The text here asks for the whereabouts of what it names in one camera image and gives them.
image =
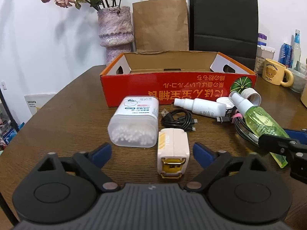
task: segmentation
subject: pink cable tie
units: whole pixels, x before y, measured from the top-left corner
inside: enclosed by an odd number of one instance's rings
[[[241,113],[236,113],[236,114],[234,114],[234,115],[232,116],[232,122],[231,122],[231,123],[234,123],[233,120],[234,120],[234,118],[236,118],[236,117],[243,118],[243,116],[242,116]]]

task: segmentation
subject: yellow mug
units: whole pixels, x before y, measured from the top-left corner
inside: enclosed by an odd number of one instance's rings
[[[287,82],[283,82],[286,73],[288,79]],[[262,72],[262,78],[272,84],[282,85],[284,87],[290,87],[293,84],[294,77],[287,67],[275,60],[266,59],[264,62],[264,68]]]
[[[305,88],[304,88],[304,90],[302,92],[302,96],[300,97],[300,100],[302,101],[304,106],[307,107],[307,83],[306,83]]]

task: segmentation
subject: plastic jar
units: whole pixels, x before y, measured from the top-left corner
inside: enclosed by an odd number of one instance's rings
[[[158,136],[158,114],[156,97],[125,97],[108,125],[112,143],[125,147],[153,147]]]

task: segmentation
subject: bottle label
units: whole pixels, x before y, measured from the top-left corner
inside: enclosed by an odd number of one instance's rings
[[[114,115],[150,115],[158,120],[159,101],[156,97],[125,97]]]
[[[200,111],[199,115],[206,116],[206,117],[214,117],[214,113],[211,111]]]
[[[276,132],[274,131],[274,128],[266,127],[264,125],[258,125],[258,127],[256,128],[256,131],[258,135],[269,134],[269,135],[277,136]]]
[[[300,44],[300,34],[297,34],[294,38],[294,42]]]

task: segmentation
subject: black paper bag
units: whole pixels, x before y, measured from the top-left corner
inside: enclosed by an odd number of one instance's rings
[[[257,0],[190,0],[193,50],[218,51],[254,70]]]

